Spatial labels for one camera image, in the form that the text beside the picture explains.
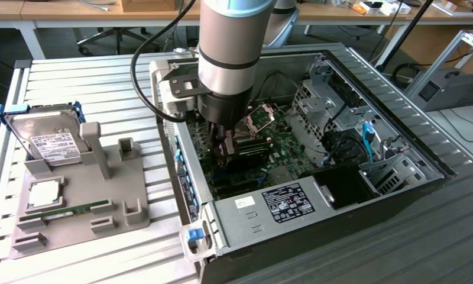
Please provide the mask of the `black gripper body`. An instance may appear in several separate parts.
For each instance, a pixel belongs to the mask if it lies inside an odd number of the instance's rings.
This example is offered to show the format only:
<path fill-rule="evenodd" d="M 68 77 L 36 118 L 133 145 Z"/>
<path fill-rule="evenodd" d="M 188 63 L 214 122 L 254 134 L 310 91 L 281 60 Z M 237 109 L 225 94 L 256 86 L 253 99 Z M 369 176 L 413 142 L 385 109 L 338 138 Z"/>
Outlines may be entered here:
<path fill-rule="evenodd" d="M 233 129 L 244 118 L 250 101 L 252 88 L 236 95 L 210 92 L 198 96 L 197 108 L 201 116 L 225 129 Z"/>

